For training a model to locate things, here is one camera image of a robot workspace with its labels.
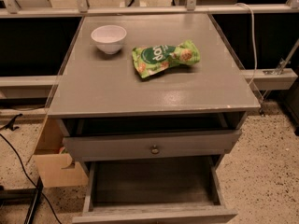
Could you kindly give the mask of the metal rail frame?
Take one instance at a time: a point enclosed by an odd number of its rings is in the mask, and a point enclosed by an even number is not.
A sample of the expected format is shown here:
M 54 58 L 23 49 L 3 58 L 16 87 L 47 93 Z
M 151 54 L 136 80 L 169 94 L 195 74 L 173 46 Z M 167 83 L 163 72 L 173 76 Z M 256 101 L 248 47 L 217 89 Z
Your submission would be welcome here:
M 197 12 L 211 14 L 287 13 L 298 11 L 298 0 L 251 5 L 246 0 L 1 0 L 1 19 Z

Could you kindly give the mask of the green snack bag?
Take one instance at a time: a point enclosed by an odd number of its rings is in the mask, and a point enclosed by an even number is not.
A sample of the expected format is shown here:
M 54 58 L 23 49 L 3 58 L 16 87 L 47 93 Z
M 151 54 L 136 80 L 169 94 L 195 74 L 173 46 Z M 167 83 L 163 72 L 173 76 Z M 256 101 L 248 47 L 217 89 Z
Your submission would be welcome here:
M 181 64 L 194 65 L 200 61 L 200 52 L 191 40 L 186 40 L 177 46 L 133 48 L 132 57 L 140 77 L 148 78 Z

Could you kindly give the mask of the grey drawer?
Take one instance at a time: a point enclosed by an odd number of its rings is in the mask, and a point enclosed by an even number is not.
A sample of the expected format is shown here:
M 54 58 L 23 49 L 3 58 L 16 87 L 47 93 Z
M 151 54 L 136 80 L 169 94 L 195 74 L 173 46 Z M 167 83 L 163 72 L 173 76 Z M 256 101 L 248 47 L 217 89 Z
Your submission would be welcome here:
M 65 137 L 75 161 L 114 161 L 229 153 L 240 130 Z
M 82 215 L 73 224 L 226 224 L 212 159 L 179 157 L 91 165 Z

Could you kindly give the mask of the cardboard box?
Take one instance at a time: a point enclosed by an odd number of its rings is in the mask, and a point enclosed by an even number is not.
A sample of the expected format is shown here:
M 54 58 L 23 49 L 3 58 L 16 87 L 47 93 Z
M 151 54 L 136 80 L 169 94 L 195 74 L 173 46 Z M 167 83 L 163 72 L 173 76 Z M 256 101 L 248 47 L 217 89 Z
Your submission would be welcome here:
M 85 186 L 88 183 L 80 163 L 64 153 L 63 138 L 57 122 L 45 118 L 33 153 L 45 188 Z

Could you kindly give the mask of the black metal stand base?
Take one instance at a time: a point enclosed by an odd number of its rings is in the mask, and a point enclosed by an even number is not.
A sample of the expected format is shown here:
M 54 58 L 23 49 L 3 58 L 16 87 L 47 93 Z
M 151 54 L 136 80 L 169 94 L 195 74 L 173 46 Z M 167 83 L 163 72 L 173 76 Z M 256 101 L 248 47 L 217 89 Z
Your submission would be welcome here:
M 24 224 L 33 224 L 36 210 L 40 203 L 43 184 L 41 178 L 38 178 L 36 188 L 30 189 L 4 189 L 0 186 L 0 204 L 27 203 L 29 205 Z

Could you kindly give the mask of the grey top drawer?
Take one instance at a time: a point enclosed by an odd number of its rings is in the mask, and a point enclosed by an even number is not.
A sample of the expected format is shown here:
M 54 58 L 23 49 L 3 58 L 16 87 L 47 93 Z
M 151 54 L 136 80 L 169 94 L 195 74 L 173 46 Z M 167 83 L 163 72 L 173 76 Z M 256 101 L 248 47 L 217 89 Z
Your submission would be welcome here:
M 75 161 L 114 161 L 229 153 L 240 130 L 65 137 Z

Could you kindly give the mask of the white ceramic bowl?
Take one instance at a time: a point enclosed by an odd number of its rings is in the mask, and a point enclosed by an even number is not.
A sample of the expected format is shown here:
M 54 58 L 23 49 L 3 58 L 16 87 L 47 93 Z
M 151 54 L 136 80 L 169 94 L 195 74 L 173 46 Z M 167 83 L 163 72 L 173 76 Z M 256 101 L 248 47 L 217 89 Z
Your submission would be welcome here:
M 127 31 L 118 25 L 97 27 L 91 33 L 95 46 L 105 54 L 115 54 L 123 47 Z

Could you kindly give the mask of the grey wooden drawer cabinet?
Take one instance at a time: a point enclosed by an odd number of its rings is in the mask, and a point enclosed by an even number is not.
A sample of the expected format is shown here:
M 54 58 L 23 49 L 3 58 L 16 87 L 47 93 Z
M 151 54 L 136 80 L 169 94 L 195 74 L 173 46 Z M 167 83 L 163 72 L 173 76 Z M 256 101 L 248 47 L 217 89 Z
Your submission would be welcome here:
M 123 47 L 105 54 L 94 29 L 118 25 Z M 135 47 L 177 45 L 187 39 L 200 51 L 192 67 L 171 68 L 142 79 Z M 240 75 L 218 31 L 205 14 L 100 16 L 84 19 L 48 116 L 65 137 L 240 130 L 259 103 Z

